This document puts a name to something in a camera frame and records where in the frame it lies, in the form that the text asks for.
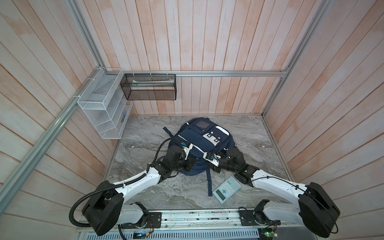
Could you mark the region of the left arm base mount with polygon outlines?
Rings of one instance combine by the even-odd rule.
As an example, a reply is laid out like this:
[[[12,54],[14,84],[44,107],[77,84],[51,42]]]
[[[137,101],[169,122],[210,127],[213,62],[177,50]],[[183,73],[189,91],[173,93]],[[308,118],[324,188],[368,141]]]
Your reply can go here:
[[[122,229],[158,229],[162,224],[162,213],[149,211],[136,202],[123,205],[117,225]]]

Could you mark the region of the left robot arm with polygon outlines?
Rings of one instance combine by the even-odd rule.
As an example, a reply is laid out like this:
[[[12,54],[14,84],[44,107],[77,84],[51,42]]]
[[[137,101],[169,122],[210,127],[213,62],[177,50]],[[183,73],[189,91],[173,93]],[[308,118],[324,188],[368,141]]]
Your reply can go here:
[[[172,178],[173,172],[189,170],[196,161],[190,154],[193,147],[190,143],[171,146],[165,156],[155,158],[142,173],[116,183],[100,183],[95,191],[72,206],[70,222],[80,228],[92,228],[98,236],[123,224],[149,225],[149,212],[143,204],[135,202],[124,208],[124,203],[141,191]]]

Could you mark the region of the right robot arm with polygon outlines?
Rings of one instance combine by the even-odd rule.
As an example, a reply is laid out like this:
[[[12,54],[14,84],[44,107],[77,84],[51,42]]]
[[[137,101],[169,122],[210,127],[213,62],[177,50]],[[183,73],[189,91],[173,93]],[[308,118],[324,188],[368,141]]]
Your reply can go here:
[[[299,184],[271,175],[247,164],[237,147],[229,149],[226,154],[206,153],[204,158],[220,170],[233,172],[239,182],[288,201],[286,204],[260,203],[256,207],[259,224],[267,221],[290,222],[303,225],[322,238],[338,233],[337,219],[341,212],[321,185],[313,182]]]

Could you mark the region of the teal calculator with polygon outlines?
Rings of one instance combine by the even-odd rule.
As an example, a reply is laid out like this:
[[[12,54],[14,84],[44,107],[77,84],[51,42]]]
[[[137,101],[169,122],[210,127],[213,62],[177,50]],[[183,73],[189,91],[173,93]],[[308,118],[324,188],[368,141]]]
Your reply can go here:
[[[220,204],[227,202],[242,186],[234,178],[229,177],[223,183],[221,183],[215,190],[213,195],[217,198]]]

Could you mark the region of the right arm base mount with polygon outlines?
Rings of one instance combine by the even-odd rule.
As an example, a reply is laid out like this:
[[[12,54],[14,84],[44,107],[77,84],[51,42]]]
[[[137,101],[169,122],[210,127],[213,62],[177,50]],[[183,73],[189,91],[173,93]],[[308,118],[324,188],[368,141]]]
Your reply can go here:
[[[263,212],[264,207],[269,200],[262,200],[258,203],[258,205],[251,210],[248,210],[244,207],[240,207],[238,209],[238,213],[240,216],[240,221],[242,226],[273,226],[273,225],[281,225],[281,221],[273,221],[270,220]]]

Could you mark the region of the navy blue student backpack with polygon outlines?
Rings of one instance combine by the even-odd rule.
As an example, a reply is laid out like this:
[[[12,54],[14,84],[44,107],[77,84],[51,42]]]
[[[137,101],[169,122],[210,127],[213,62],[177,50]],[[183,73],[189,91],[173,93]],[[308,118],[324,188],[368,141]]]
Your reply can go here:
[[[203,158],[204,153],[219,152],[226,155],[227,150],[235,146],[233,136],[210,119],[202,117],[184,123],[175,135],[166,127],[163,130],[182,145],[186,143],[193,145],[188,154],[192,163],[188,170],[180,170],[180,172],[186,176],[196,176],[205,172],[208,181],[208,196],[211,197],[213,191],[210,170],[213,165]]]

